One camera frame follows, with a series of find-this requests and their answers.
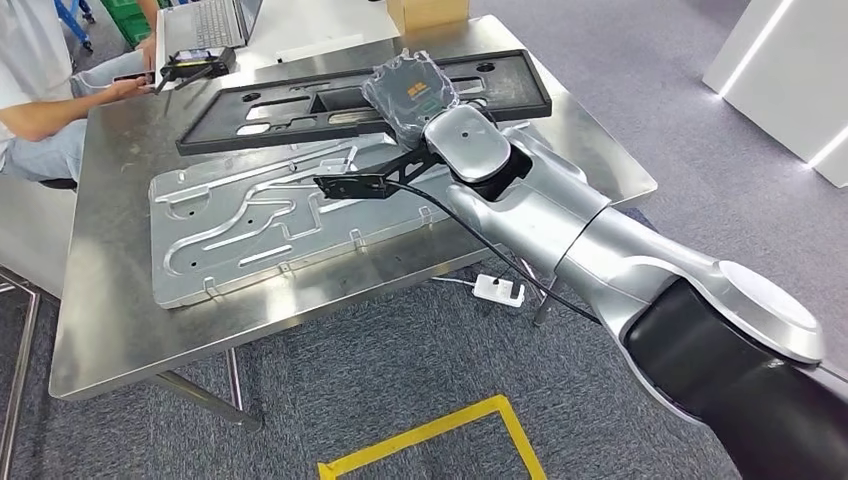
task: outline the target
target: led light strip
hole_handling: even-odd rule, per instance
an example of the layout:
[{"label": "led light strip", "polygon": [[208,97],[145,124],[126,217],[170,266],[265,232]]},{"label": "led light strip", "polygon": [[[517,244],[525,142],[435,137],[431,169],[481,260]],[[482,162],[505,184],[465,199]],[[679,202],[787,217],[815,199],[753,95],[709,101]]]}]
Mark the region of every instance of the led light strip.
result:
[{"label": "led light strip", "polygon": [[828,144],[825,145],[824,148],[822,148],[821,151],[819,151],[819,153],[817,153],[816,156],[813,157],[813,159],[810,160],[809,163],[807,163],[807,166],[813,168],[816,165],[820,164],[822,161],[824,161],[825,158],[827,158],[828,155],[830,155],[834,150],[836,150],[836,148],[839,147],[839,145],[841,145],[842,142],[845,141],[845,139],[848,139],[848,126],[843,128],[842,131],[839,132],[839,134],[833,137],[833,140],[828,142]]},{"label": "led light strip", "polygon": [[727,79],[727,82],[724,84],[724,87],[718,92],[718,96],[724,98],[727,95],[727,92],[733,87],[733,84],[736,83],[736,80],[739,79],[739,76],[742,75],[742,72],[751,62],[751,59],[754,58],[754,55],[763,46],[763,43],[768,38],[771,31],[774,30],[774,27],[777,26],[777,22],[780,21],[780,18],[783,17],[783,14],[786,13],[786,10],[789,9],[789,5],[792,4],[793,0],[783,0],[780,6],[777,7],[774,14],[771,16],[769,21],[766,23],[766,26],[763,28],[763,31],[757,36],[757,39],[754,40],[754,44],[751,45],[751,48],[745,53],[745,56],[742,57],[742,61],[739,62],[739,65],[736,66],[736,70],[733,71],[733,74],[730,75],[730,78]]}]

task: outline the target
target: jeans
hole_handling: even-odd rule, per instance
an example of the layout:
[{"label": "jeans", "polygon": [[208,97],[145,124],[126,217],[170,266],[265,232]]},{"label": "jeans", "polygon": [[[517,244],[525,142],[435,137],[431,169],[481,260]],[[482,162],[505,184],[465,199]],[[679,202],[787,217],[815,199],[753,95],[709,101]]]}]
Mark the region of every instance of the jeans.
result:
[{"label": "jeans", "polygon": [[[112,84],[112,79],[144,71],[141,51],[113,58],[91,70],[71,77],[74,98],[92,95]],[[34,182],[60,178],[79,181],[85,127],[88,120],[76,120],[40,142],[14,138],[5,152],[6,164],[0,174]]]}]

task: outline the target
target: laptop keyboard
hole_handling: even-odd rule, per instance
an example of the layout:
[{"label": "laptop keyboard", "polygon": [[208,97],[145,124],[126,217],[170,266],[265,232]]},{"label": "laptop keyboard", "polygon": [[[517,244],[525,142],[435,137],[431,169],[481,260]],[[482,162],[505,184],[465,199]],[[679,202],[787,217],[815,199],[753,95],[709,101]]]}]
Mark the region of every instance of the laptop keyboard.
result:
[{"label": "laptop keyboard", "polygon": [[203,0],[194,9],[194,26],[200,48],[228,47],[230,24],[226,4],[222,0]]}]

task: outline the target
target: blue stand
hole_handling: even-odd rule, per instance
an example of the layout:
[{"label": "blue stand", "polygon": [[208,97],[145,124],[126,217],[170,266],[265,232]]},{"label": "blue stand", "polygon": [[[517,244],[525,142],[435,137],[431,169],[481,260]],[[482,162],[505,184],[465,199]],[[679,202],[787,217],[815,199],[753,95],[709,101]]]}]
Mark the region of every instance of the blue stand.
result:
[{"label": "blue stand", "polygon": [[77,39],[79,39],[80,43],[82,43],[82,47],[89,52],[93,52],[94,50],[91,48],[91,40],[88,38],[88,34],[85,33],[85,30],[82,29],[79,23],[77,23],[77,10],[82,11],[82,18],[85,19],[88,23],[95,23],[94,15],[91,14],[91,7],[88,6],[86,0],[71,0],[70,8],[65,7],[65,4],[62,3],[62,0],[53,0],[56,4],[56,11],[59,13],[59,18],[65,22],[65,25],[71,29],[71,32],[74,34]]}]

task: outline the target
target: person's arm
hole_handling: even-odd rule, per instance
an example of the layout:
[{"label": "person's arm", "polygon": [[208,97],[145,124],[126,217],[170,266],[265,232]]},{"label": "person's arm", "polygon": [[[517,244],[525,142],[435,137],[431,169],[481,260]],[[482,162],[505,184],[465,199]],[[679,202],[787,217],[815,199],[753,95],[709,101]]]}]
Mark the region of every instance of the person's arm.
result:
[{"label": "person's arm", "polygon": [[150,31],[156,33],[156,12],[159,11],[159,3],[156,0],[136,0],[138,6],[141,7],[144,18],[150,24]]},{"label": "person's arm", "polygon": [[0,123],[17,137],[40,142],[74,120],[88,116],[92,108],[146,93],[145,79],[122,80],[94,95],[60,102],[30,102],[0,109]]},{"label": "person's arm", "polygon": [[136,0],[144,18],[150,24],[150,35],[141,41],[136,50],[144,52],[144,68],[153,70],[156,68],[156,12],[159,11],[159,3],[156,0]]}]

